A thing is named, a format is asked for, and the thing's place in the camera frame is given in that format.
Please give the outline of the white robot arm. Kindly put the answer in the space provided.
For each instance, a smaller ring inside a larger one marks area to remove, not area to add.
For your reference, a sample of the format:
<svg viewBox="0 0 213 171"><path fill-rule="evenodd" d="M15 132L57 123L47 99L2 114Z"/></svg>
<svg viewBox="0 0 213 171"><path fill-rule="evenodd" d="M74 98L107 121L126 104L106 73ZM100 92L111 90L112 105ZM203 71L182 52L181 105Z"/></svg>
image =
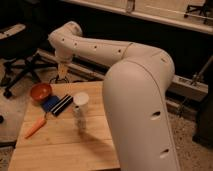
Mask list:
<svg viewBox="0 0 213 171"><path fill-rule="evenodd" d="M73 21L52 31L48 40L62 62L76 55L109 68L102 97L122 171L180 171L165 100L175 67L166 51L85 38Z"/></svg>

